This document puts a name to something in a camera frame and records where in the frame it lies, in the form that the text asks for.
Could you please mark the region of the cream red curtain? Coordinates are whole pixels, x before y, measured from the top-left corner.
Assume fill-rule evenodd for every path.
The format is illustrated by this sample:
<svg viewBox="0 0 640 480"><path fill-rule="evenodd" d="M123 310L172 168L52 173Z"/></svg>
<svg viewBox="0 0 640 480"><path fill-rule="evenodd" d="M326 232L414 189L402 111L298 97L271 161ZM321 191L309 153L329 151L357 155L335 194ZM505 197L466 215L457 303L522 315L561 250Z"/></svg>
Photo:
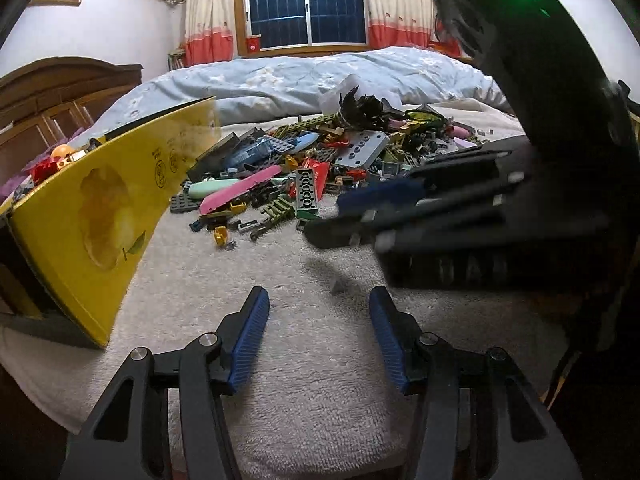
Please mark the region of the cream red curtain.
<svg viewBox="0 0 640 480"><path fill-rule="evenodd" d="M430 45L435 24L433 0L367 0L367 10L371 48Z"/></svg>
<svg viewBox="0 0 640 480"><path fill-rule="evenodd" d="M235 55L233 0L186 0L186 65L231 61Z"/></svg>

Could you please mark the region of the right cream red curtain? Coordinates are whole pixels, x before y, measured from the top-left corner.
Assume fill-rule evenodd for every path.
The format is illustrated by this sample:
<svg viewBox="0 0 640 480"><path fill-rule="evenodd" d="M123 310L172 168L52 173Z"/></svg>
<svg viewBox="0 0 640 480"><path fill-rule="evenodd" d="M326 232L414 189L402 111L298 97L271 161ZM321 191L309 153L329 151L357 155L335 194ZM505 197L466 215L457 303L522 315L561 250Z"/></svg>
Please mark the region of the right cream red curtain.
<svg viewBox="0 0 640 480"><path fill-rule="evenodd" d="M371 48L430 45L435 24L433 0L367 0L367 10Z"/></svg>

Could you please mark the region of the large orange ball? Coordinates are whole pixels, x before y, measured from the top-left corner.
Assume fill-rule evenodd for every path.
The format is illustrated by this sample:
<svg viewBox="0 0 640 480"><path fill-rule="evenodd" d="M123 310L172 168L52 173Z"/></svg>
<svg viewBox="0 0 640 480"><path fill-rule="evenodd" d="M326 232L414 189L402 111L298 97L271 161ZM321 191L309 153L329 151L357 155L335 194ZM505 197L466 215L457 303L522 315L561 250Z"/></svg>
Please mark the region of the large orange ball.
<svg viewBox="0 0 640 480"><path fill-rule="evenodd" d="M69 146L68 144L58 144L58 146L56 146L52 150L51 157L53 159L61 159L61 158L70 156L71 154L74 154L74 153L75 153L75 149Z"/></svg>

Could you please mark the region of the yellow cardboard toy box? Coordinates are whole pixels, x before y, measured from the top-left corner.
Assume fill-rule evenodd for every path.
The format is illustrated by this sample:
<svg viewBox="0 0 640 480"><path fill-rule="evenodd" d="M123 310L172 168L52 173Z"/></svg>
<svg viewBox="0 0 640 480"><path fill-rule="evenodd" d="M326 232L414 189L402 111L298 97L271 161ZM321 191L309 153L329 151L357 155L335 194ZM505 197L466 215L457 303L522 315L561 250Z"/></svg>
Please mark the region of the yellow cardboard toy box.
<svg viewBox="0 0 640 480"><path fill-rule="evenodd" d="M157 222L218 139L205 98L130 122L1 209L1 324L103 348Z"/></svg>

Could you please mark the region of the dark window with frame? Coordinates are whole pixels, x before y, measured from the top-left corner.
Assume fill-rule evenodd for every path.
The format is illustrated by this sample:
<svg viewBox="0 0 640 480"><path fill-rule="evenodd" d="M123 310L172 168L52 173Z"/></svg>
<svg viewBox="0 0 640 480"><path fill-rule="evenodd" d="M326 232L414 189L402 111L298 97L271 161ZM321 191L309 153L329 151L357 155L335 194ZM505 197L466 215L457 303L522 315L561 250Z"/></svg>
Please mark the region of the dark window with frame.
<svg viewBox="0 0 640 480"><path fill-rule="evenodd" d="M366 0L233 0L239 56L320 55L369 47ZM246 37L262 36L248 54Z"/></svg>

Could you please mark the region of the small red box on sill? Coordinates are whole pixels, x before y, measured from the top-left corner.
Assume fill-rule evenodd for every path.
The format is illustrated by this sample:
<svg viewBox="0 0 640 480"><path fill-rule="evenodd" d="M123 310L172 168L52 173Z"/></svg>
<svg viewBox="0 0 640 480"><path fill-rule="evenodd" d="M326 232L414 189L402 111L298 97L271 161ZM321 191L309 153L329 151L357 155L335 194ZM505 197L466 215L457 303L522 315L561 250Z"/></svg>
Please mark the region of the small red box on sill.
<svg viewBox="0 0 640 480"><path fill-rule="evenodd" d="M246 50L248 54L255 54L262 50L262 36L250 35L246 37Z"/></svg>

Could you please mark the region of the mint green plastic piece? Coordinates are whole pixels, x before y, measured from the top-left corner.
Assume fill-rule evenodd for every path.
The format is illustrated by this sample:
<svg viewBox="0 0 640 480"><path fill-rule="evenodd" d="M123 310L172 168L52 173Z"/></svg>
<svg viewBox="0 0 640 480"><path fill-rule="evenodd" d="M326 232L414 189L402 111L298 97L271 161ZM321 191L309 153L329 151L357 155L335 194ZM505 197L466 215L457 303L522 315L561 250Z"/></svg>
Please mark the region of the mint green plastic piece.
<svg viewBox="0 0 640 480"><path fill-rule="evenodd" d="M208 179L201 182L194 182L189 186L188 195L191 200L204 200L209 195L218 191L230 188L231 185L238 183L239 179Z"/></svg>

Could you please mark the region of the white plastic bag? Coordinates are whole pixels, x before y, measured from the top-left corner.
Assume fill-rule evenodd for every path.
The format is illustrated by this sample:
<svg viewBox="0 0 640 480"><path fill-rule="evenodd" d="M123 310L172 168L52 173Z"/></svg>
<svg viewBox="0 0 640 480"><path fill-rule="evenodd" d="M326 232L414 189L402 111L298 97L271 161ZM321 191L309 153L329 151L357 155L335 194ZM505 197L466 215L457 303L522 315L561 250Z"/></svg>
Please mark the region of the white plastic bag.
<svg viewBox="0 0 640 480"><path fill-rule="evenodd" d="M382 106L374 88L356 74L350 74L336 87L324 92L319 98L320 112L323 114L357 115L367 110L376 112Z"/></svg>

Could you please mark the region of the black spiky toy piece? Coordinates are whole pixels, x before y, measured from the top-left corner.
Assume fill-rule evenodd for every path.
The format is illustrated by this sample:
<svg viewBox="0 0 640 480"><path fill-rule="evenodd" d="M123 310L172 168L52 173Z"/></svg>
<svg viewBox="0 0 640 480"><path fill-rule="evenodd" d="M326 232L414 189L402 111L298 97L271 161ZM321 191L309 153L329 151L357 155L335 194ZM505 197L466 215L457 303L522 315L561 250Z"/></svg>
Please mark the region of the black spiky toy piece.
<svg viewBox="0 0 640 480"><path fill-rule="evenodd" d="M346 94L341 93L338 99L337 118L346 126L360 130L384 131L392 118L392 107L385 98L376 96L360 96L355 94L356 86Z"/></svg>

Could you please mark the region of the light blue floral duvet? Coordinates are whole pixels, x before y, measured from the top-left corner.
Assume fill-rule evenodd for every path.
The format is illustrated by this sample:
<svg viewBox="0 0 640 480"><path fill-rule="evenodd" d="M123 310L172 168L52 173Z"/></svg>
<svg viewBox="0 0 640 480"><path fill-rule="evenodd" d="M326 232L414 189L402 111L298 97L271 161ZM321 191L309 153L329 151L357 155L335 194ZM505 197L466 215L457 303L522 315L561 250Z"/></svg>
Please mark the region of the light blue floral duvet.
<svg viewBox="0 0 640 480"><path fill-rule="evenodd" d="M81 146L135 120L211 96L224 126L319 114L321 103L336 96L349 76L361 90L382 91L396 105L471 98L502 112L511 109L494 78L430 50L388 47L318 58L236 58L172 70L139 84L70 144Z"/></svg>

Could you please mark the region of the pink oval toy piece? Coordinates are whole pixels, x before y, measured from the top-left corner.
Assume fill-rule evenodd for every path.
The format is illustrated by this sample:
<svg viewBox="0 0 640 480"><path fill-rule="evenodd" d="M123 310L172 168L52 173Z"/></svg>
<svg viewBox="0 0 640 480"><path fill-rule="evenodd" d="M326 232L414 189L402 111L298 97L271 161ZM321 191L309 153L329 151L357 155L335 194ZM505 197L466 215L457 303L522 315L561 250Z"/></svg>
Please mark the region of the pink oval toy piece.
<svg viewBox="0 0 640 480"><path fill-rule="evenodd" d="M456 125L448 127L446 129L446 133L450 138L457 139L469 139L469 137L473 135L473 133L468 129Z"/></svg>

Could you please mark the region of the left cream red curtain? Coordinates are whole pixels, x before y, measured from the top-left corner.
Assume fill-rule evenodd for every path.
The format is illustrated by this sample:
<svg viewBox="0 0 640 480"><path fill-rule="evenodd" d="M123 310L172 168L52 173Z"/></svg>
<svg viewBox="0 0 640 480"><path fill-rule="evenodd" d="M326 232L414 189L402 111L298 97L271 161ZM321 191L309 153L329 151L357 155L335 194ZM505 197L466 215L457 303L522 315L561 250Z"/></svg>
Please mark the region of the left cream red curtain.
<svg viewBox="0 0 640 480"><path fill-rule="evenodd" d="M186 65L231 61L235 55L233 0L186 0Z"/></svg>

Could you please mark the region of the dark grey flat plate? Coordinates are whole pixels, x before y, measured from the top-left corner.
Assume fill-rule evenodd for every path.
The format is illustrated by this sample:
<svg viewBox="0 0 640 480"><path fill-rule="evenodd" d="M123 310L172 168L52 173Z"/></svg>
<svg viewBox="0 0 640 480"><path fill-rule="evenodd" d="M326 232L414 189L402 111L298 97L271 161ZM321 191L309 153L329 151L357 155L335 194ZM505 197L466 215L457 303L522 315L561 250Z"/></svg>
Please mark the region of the dark grey flat plate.
<svg viewBox="0 0 640 480"><path fill-rule="evenodd" d="M185 214L186 212L199 210L201 202L194 200L188 194L179 193L171 196L169 210L172 214Z"/></svg>

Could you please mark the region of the white fluffy blanket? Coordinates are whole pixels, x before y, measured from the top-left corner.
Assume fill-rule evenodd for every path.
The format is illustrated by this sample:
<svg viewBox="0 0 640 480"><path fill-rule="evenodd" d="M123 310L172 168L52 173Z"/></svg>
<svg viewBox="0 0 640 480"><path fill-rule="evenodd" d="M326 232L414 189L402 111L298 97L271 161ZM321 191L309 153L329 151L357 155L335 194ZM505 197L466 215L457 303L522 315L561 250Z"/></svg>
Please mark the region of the white fluffy blanket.
<svg viewBox="0 0 640 480"><path fill-rule="evenodd" d="M5 327L1 362L50 419L78 432L130 350L175 350L262 286L271 307L250 379L224 404L242 475L343 479L404 458L413 402L384 373L367 296L383 281L368 248L318 252L291 223L231 250L167 208L108 344L85 348Z"/></svg>

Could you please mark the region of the grey rounded plate with holes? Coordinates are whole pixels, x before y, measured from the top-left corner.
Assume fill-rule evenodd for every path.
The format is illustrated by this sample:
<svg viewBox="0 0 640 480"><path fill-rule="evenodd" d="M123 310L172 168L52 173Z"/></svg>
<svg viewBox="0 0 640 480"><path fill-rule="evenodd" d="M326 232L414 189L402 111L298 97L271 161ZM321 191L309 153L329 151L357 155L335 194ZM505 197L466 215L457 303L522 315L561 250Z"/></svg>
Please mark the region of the grey rounded plate with holes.
<svg viewBox="0 0 640 480"><path fill-rule="evenodd" d="M386 149L390 138L382 131L363 130L349 133L346 148L335 154L334 164L348 169L367 169Z"/></svg>

